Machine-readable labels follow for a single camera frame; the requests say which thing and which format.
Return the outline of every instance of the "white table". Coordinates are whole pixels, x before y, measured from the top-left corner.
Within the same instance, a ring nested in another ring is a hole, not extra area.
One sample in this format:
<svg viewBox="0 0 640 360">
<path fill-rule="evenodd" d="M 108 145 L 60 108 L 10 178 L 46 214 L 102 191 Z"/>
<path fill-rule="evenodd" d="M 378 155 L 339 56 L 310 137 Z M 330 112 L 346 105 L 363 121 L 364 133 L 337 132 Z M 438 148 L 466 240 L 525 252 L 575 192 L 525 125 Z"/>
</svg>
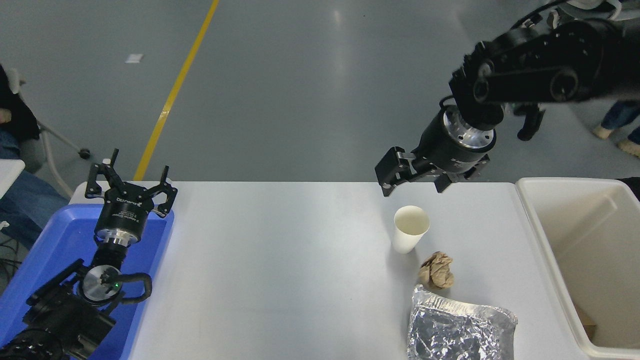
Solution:
<svg viewBox="0 0 640 360">
<path fill-rule="evenodd" d="M 436 250 L 456 276 L 441 295 L 517 315 L 516 359 L 588 358 L 513 184 L 404 184 L 389 198 L 375 183 L 173 185 L 173 232 L 131 359 L 406 359 L 413 285 Z M 400 255 L 389 238 L 408 204 L 431 229 Z"/>
<path fill-rule="evenodd" d="M 22 160 L 0 159 L 0 199 L 18 178 L 22 169 L 24 169 Z"/>
</svg>

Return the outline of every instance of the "black jacket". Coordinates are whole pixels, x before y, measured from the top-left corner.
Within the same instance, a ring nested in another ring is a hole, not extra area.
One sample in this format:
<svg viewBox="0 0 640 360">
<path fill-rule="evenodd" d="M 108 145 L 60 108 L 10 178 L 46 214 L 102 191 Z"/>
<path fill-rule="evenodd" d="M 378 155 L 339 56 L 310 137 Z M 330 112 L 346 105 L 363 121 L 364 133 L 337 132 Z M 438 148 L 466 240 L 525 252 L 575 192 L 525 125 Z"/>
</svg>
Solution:
<svg viewBox="0 0 640 360">
<path fill-rule="evenodd" d="M 36 117 L 20 96 L 11 92 L 9 79 L 2 65 L 0 65 L 0 108 L 11 111 L 11 121 L 0 124 L 0 129 L 9 132 L 19 142 L 40 138 Z"/>
</svg>

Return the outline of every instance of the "brown crumpled paper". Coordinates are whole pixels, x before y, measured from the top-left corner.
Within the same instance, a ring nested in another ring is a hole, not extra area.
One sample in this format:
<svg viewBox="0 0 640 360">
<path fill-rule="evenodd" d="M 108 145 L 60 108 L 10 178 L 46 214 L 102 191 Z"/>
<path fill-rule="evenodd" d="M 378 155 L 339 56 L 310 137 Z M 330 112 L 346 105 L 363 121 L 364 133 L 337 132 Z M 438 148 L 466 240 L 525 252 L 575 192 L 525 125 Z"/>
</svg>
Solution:
<svg viewBox="0 0 640 360">
<path fill-rule="evenodd" d="M 452 262 L 453 259 L 444 252 L 434 252 L 420 267 L 420 283 L 430 288 L 450 288 L 453 285 L 453 274 L 449 271 L 449 264 Z"/>
</svg>

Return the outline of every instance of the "caster wheel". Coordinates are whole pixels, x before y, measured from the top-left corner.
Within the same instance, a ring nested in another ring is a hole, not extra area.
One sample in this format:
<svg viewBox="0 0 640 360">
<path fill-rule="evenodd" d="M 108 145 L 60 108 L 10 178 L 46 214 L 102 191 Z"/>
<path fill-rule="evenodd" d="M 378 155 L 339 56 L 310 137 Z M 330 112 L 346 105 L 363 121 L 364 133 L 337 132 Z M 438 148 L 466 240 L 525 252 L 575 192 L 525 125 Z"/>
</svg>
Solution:
<svg viewBox="0 0 640 360">
<path fill-rule="evenodd" d="M 80 155 L 80 157 L 82 159 L 87 160 L 90 156 L 91 156 L 91 152 L 89 151 L 89 149 L 80 149 L 80 151 L 78 151 L 78 155 Z"/>
</svg>

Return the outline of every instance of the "jeans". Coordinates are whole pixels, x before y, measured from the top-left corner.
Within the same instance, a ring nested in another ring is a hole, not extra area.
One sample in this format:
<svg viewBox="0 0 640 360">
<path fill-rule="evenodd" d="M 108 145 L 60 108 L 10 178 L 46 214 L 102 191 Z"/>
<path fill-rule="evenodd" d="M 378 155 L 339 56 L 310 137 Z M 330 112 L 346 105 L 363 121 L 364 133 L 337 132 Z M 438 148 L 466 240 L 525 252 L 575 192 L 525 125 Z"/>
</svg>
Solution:
<svg viewBox="0 0 640 360">
<path fill-rule="evenodd" d="M 0 159 L 19 159 L 18 141 L 0 129 Z M 10 226 L 2 232 L 30 249 L 49 218 L 68 204 L 54 188 L 37 176 L 22 171 L 0 199 L 0 221 Z"/>
<path fill-rule="evenodd" d="M 631 124 L 638 115 L 640 115 L 640 102 L 618 101 L 611 106 L 600 126 L 608 130 L 615 130 Z M 628 139 L 640 145 L 640 126 L 629 134 Z"/>
</svg>

